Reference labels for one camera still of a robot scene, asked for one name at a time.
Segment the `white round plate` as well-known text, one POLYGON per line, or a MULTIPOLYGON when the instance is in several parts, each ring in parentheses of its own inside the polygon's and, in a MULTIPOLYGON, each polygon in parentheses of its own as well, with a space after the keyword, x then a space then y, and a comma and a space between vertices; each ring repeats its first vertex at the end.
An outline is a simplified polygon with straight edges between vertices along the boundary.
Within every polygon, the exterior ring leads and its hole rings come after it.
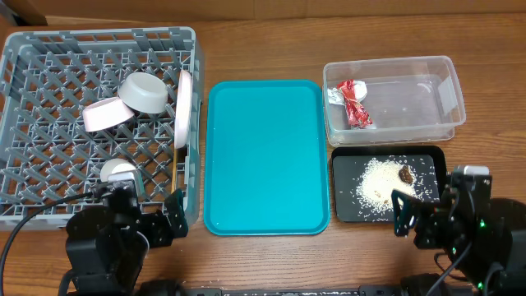
POLYGON ((179 74, 178 92, 174 119, 174 147, 180 149, 187 144, 190 131, 192 101, 192 77, 188 71, 179 74))

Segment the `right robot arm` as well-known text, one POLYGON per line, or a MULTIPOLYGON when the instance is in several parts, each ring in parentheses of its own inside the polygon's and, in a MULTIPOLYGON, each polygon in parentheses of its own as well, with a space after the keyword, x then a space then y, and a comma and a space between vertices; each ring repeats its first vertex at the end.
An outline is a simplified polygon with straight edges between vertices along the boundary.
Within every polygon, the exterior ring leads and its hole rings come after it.
POLYGON ((415 232, 419 249, 442 249, 451 260, 442 275, 407 278, 408 294, 447 295, 453 270, 481 295, 525 294, 525 204, 490 197, 487 189, 448 188, 439 202, 392 192, 394 233, 415 232))

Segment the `pink shallow bowl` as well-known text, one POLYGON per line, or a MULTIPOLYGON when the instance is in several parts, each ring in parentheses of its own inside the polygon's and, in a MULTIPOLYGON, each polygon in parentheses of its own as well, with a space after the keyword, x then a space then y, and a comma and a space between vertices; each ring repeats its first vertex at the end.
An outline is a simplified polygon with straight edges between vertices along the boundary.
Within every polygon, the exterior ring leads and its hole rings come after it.
POLYGON ((87 132, 97 132, 114 127, 133 116, 134 112, 118 97, 100 100, 90 104, 82 111, 87 132))

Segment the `wooden chopstick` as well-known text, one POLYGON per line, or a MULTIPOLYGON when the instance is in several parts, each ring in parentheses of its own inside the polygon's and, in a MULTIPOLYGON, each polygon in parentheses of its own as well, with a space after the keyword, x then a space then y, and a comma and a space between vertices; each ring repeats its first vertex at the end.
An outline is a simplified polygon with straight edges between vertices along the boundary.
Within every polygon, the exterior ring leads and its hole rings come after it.
POLYGON ((178 150, 174 149, 173 151, 173 172, 172 172, 172 182, 171 182, 171 192, 175 192, 177 189, 178 180, 178 150))

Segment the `red foil snack wrapper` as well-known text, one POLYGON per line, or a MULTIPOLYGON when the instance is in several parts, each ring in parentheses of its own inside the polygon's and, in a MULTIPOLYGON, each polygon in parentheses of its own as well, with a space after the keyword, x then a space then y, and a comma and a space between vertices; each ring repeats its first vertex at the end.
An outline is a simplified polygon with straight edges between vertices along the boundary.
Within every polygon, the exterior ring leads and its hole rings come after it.
POLYGON ((336 86, 344 98, 348 125, 352 128, 366 128, 373 124, 370 114, 365 110, 362 101, 367 96, 367 86, 364 81, 346 80, 336 86))

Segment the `grey bowl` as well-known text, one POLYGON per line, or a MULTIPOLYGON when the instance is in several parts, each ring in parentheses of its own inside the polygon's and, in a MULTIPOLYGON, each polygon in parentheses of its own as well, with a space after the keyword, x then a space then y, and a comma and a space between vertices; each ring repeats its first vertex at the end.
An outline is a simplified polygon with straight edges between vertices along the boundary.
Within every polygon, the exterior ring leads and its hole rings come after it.
POLYGON ((162 113, 168 102, 163 81, 145 72, 128 75, 118 89, 118 97, 129 108, 141 113, 162 113))

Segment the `white rice pile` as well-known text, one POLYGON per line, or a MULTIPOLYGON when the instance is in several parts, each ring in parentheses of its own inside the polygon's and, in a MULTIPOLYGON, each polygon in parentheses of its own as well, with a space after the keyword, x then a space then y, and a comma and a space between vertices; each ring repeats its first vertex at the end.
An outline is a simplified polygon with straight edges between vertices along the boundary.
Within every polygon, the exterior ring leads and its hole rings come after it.
POLYGON ((420 201, 439 201, 436 168, 430 155, 378 155, 359 157, 363 163, 358 184, 350 193, 352 222, 390 222, 394 218, 391 193, 401 191, 420 201), (407 165, 413 175, 413 184, 400 180, 399 171, 407 165))

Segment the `brown food scrap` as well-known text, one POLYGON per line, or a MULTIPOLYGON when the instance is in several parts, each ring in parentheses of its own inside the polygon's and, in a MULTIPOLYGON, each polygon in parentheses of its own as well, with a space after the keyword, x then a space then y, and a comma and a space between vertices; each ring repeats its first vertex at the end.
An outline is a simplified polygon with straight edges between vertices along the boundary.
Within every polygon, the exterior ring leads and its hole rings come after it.
POLYGON ((414 179, 410 168, 404 165, 399 171, 399 178, 402 182, 407 184, 413 184, 414 179))

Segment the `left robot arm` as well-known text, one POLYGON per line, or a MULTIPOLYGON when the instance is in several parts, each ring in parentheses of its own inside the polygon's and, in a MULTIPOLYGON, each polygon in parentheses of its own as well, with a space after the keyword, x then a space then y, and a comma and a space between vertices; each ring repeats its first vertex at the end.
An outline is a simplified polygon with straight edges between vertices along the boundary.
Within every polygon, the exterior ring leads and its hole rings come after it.
POLYGON ((103 183, 93 190, 104 201, 76 213, 67 222, 66 251, 72 268, 62 277, 60 295, 134 295, 149 250, 169 247, 184 238, 188 225, 183 193, 176 189, 164 201, 168 211, 143 214, 132 185, 103 183))

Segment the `white tissue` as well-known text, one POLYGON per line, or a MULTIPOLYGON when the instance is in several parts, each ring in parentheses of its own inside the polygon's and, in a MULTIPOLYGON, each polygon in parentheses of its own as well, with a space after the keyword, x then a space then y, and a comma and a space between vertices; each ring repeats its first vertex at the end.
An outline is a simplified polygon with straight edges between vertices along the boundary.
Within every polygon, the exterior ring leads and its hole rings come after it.
POLYGON ((329 88, 327 94, 330 104, 360 105, 367 96, 367 85, 364 81, 346 80, 340 82, 336 87, 329 88))

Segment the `white paper cup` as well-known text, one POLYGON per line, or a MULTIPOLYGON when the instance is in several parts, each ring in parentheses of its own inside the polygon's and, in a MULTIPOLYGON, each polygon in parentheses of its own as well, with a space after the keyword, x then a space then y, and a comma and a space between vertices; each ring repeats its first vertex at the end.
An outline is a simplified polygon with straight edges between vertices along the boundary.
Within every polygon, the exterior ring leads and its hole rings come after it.
POLYGON ((108 177, 114 173, 136 170, 136 167, 123 159, 111 159, 106 161, 100 170, 100 180, 107 182, 108 177))

